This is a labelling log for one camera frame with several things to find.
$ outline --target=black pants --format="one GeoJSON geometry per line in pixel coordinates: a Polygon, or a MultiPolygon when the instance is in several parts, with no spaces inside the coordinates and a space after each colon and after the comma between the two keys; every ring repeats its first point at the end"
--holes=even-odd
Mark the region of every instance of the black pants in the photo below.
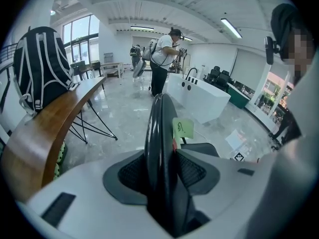
{"type": "Polygon", "coordinates": [[[135,70],[136,65],[139,63],[140,61],[140,57],[139,56],[135,56],[132,57],[132,64],[133,64],[133,69],[135,70]]]}
{"type": "Polygon", "coordinates": [[[159,67],[157,64],[150,62],[150,66],[152,69],[152,95],[156,96],[160,94],[163,90],[166,78],[167,78],[167,70],[159,67]]]}
{"type": "Polygon", "coordinates": [[[279,129],[277,131],[277,133],[274,134],[273,138],[276,139],[284,130],[286,127],[288,127],[289,124],[285,121],[282,121],[282,123],[279,126],[279,129]]]}

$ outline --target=ceiling light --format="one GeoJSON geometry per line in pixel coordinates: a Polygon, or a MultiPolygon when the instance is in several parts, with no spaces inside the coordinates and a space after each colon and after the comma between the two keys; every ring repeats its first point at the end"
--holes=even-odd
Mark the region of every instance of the ceiling light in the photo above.
{"type": "Polygon", "coordinates": [[[154,28],[144,27],[144,26],[131,26],[131,30],[148,30],[148,31],[154,31],[154,28]]]}
{"type": "Polygon", "coordinates": [[[223,22],[229,29],[237,36],[237,38],[243,38],[241,34],[235,29],[235,27],[229,22],[226,18],[221,18],[221,22],[223,22]]]}

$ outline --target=white t-shirt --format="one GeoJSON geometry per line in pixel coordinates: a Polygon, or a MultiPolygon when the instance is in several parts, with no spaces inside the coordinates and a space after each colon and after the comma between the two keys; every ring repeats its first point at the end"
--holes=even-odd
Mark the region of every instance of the white t-shirt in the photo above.
{"type": "Polygon", "coordinates": [[[164,51],[164,47],[173,47],[173,40],[170,35],[166,34],[163,35],[159,40],[155,48],[155,52],[152,55],[152,61],[155,62],[158,65],[161,65],[160,67],[169,70],[170,65],[175,59],[175,55],[167,55],[164,51]]]}

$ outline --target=tiled floor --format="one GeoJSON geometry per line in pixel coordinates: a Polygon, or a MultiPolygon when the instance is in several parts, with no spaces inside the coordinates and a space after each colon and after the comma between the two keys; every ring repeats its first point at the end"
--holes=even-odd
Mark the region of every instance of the tiled floor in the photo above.
{"type": "MultiPolygon", "coordinates": [[[[150,74],[149,71],[145,71],[141,79],[133,81],[133,73],[126,71],[122,79],[106,79],[105,90],[99,88],[91,101],[96,112],[119,140],[115,141],[115,139],[86,130],[88,144],[85,144],[68,132],[66,136],[68,153],[63,162],[62,171],[108,155],[144,148],[153,103],[153,98],[148,91],[150,74]]],[[[173,102],[179,117],[193,119],[183,106],[175,100],[173,102]]],[[[102,130],[105,129],[87,105],[82,111],[88,123],[102,130]]],[[[240,110],[231,103],[227,104],[218,119],[205,124],[194,120],[194,124],[194,139],[188,139],[187,142],[210,142],[223,158],[230,158],[235,154],[225,140],[235,129],[245,140],[245,151],[248,154],[246,160],[256,161],[258,157],[271,152],[272,143],[265,129],[245,110],[240,110]]]]}

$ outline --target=black mesh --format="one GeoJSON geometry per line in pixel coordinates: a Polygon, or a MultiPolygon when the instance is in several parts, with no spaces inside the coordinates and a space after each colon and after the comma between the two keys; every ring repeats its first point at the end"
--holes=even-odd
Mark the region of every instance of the black mesh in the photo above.
{"type": "Polygon", "coordinates": [[[122,167],[118,173],[120,182],[126,187],[140,192],[146,193],[145,181],[145,162],[144,156],[141,155],[131,163],[122,167]]]}
{"type": "Polygon", "coordinates": [[[195,164],[193,161],[185,158],[183,155],[178,154],[179,166],[178,166],[178,175],[182,180],[186,188],[191,185],[199,182],[206,176],[206,170],[195,164]]]}
{"type": "MultiPolygon", "coordinates": [[[[197,183],[206,176],[206,170],[203,167],[195,164],[181,154],[178,154],[177,156],[179,162],[177,172],[186,188],[197,183]]],[[[118,173],[118,177],[123,185],[145,195],[147,192],[147,175],[145,171],[144,156],[141,155],[122,167],[118,173]]]]}

